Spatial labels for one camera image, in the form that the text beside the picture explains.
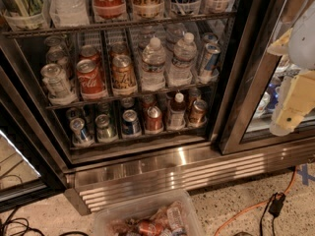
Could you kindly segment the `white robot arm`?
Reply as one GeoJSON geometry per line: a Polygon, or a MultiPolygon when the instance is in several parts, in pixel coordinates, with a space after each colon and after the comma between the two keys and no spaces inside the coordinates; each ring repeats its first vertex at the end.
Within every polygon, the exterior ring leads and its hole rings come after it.
{"type": "Polygon", "coordinates": [[[287,54],[289,61],[300,68],[297,75],[284,77],[272,114],[270,132],[281,137],[293,132],[315,108],[315,2],[267,52],[277,56],[287,54]]]}

